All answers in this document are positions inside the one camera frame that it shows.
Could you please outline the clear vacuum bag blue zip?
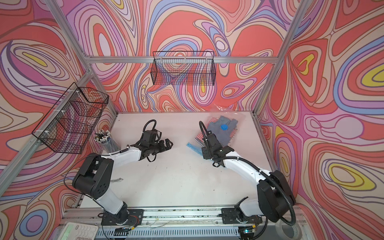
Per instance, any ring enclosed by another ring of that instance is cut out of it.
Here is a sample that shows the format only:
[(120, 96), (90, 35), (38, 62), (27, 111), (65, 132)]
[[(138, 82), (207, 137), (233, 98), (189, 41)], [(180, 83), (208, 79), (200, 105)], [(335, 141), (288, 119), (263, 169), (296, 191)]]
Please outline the clear vacuum bag blue zip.
[[(214, 105), (212, 111), (207, 118), (203, 119), (204, 126), (217, 137), (223, 147), (231, 147), (236, 141), (245, 117), (241, 113), (218, 105)], [(198, 128), (198, 132), (187, 143), (187, 147), (203, 156), (202, 147), (204, 146), (204, 136)]]

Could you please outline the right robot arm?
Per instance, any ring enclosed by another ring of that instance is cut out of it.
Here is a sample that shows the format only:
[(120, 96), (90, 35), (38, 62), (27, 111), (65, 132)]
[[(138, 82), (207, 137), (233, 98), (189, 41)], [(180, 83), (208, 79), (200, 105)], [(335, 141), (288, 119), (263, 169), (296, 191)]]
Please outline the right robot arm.
[(203, 158), (213, 161), (213, 166), (234, 171), (250, 181), (257, 190), (257, 197), (244, 197), (235, 206), (235, 216), (240, 222), (251, 216), (265, 216), (271, 222), (296, 224), (296, 200), (288, 182), (279, 171), (269, 172), (242, 158), (233, 148), (222, 146), (212, 133), (203, 134)]

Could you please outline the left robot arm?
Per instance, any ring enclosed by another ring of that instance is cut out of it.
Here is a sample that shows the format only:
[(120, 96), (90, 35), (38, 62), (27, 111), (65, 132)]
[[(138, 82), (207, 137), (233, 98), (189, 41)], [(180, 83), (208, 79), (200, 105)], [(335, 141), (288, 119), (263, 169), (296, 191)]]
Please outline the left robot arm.
[(122, 215), (126, 212), (126, 203), (110, 188), (113, 170), (126, 164), (148, 160), (150, 156), (171, 150), (173, 143), (169, 139), (162, 140), (162, 133), (154, 130), (142, 132), (140, 140), (112, 155), (90, 154), (86, 157), (72, 181), (72, 187), (83, 195), (87, 195), (111, 215)]

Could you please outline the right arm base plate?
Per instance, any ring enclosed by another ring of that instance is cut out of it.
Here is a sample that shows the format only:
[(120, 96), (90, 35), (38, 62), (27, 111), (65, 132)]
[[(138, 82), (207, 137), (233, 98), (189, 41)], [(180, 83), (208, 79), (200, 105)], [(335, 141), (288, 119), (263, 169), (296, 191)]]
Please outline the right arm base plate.
[(259, 216), (246, 216), (236, 208), (222, 208), (219, 217), (222, 218), (224, 224), (252, 224), (259, 225), (263, 222)]

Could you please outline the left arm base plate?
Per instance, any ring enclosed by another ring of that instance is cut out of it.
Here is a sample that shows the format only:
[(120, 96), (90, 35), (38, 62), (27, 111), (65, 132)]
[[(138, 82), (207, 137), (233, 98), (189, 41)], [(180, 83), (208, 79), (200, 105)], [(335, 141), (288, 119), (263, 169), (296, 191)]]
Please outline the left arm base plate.
[(143, 209), (127, 209), (117, 215), (104, 211), (102, 226), (138, 226), (141, 225), (144, 216)]

